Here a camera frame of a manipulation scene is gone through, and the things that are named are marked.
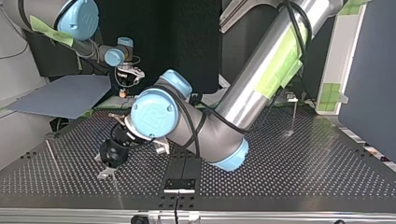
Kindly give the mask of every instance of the small black object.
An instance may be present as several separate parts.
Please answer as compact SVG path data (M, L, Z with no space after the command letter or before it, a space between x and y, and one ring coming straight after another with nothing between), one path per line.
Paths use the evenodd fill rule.
M387 157L384 157L384 156L382 156L380 160L381 161L391 161L390 159L388 159Z
M168 179L165 184L165 190L190 189L195 190L194 179Z
M201 103L203 97L204 96L201 93L193 93L190 97L189 104L197 106Z
M335 221L334 224L346 224L346 223L344 220L339 219L339 220Z
M133 217L131 224L149 224L149 219L147 217Z
M129 149L110 139L100 146L99 151L101 161L110 168L117 168L128 160Z

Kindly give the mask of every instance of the gray panel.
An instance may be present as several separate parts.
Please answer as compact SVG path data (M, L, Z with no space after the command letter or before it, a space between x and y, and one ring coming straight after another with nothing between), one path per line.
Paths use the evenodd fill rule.
M396 1L367 5L339 119L361 139L396 161L394 64Z
M199 211L396 212L396 174L368 151L299 109L271 111L247 135L250 151L235 172L204 161L186 162L185 178L199 179L198 193L179 205Z
M93 158L116 123L109 112L96 112L50 140L57 160L42 144L1 171L0 207L173 209L171 197L163 195L163 181L169 178L167 169L179 178L181 168L151 147L132 151L116 182L97 179L105 166Z
M96 105L109 90L108 77L62 77L22 97L7 108L38 115L77 119Z

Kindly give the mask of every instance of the black cable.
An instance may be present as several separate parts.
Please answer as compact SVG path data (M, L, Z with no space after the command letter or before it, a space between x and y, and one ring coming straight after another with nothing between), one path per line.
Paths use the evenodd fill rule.
M307 88L305 87L305 84L303 82L303 71L304 71L304 67L306 66L307 63L307 55L306 55L306 49L308 49L311 41L312 41L312 36L313 36L313 31L312 31L312 25L311 22L309 21L308 16L306 15L305 11L296 3L292 3L290 0L284 0L284 5L287 9L287 11L289 12L289 16L290 16L290 20L291 23L293 25L294 31L297 35L297 41L299 43L301 52L302 52L302 56L301 56L301 62L303 63L303 66L300 68L300 70L297 72L297 77L300 79L300 82L303 86L304 91L306 92L306 94L308 95L308 97L310 98L310 100L312 101L312 103L315 105L315 107L317 106L317 104L314 102L314 98L312 98L312 96L309 94ZM301 31L300 31L300 27L297 23L297 20L294 16L294 12L293 10L296 10L300 16L302 17L302 21L304 23L304 26L307 30L307 38L306 38L306 43L304 45L304 41L303 41L303 37L301 35Z
M152 86L152 88L156 88L156 89L160 89L163 91L166 91L169 95L172 96L172 98L176 101L178 107L181 108L181 110L183 110L184 115L187 118L187 122L189 123L190 129L191 129L191 133L192 133L192 137L195 143L195 154L197 157L201 157L201 150L200 150L200 146L199 146L199 139L198 139L198 133L195 130L195 126L194 123L192 122L192 118L191 115L189 113L189 110L187 109L186 106L184 106L183 102L180 100L180 98L172 91L169 91L167 88L163 87L163 86L159 86L159 85L154 85Z
M97 68L97 67L95 67L94 65L93 65L93 63L91 63L90 61L88 61L87 59L84 59L84 58L80 58L82 61L84 61L84 63L87 63L91 68L92 68L92 73L94 73L95 72L95 70L96 71L98 71L101 75L106 75L106 73L105 72L103 72L102 70L100 70L99 68Z
M70 7L72 7L76 2L77 2L77 0L72 0L62 9L62 11L59 13L58 17L56 18L55 23L53 23L53 29L58 31L58 25L59 25L59 22L61 21L61 18L70 9Z
M6 56L6 57L1 57L0 60L9 59L9 58L14 58L14 57L20 56L27 50L28 47L29 47L29 44L26 43L24 49L21 52L13 54L13 55Z
M118 127L120 127L120 126L121 126L121 124L117 122L117 123L111 128L111 130L110 130L110 141L111 141L114 145L116 145L117 147L119 147L119 148L121 148L121 149L135 150L135 149L138 149L138 148L140 148L140 147L147 146L147 145L153 143L154 140L155 140L155 138L152 138L151 140L146 141L146 143L144 143L144 144L137 145L137 146L133 146L133 147L126 147L126 146L123 146L123 145L121 145L120 143L118 143L116 140L114 140L114 132L115 132L116 129L117 129Z
M201 105L203 105L205 107L205 109L207 109L211 114L213 114L217 119L219 119L221 122L225 123L227 126L229 126L230 128L232 128L234 131L238 132L238 133L249 133L249 130L245 130L245 129L241 129L239 127L236 127L233 123L231 123L230 121L228 121L226 118L224 118L221 114L219 114L216 110L214 110L213 108L211 108L210 106L206 105L204 102L200 102Z

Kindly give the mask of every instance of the white wall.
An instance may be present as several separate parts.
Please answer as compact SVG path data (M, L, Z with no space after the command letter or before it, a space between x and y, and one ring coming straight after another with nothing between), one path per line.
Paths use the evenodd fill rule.
M365 9L366 5L363 5L359 14L337 16L318 99L322 94L324 83L339 83L341 84L340 92L344 93L359 40ZM319 111L318 109L317 112L320 115L338 115L340 107L341 103L337 105L333 112Z
M0 58L23 50L26 42L9 26L0 12ZM0 60L0 108L45 85L31 51ZM12 113L0 109L0 170L39 145L50 132L50 117Z
M0 12L0 58L21 52L25 44ZM30 49L20 56L0 60L0 107L43 85L44 78L38 74Z

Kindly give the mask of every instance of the metal rod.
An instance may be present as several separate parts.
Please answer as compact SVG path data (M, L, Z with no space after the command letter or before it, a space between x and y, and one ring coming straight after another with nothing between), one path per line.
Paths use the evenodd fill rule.
M50 141L46 140L47 147L49 149L49 154L53 160L56 160L55 154L53 153L52 147L50 146Z

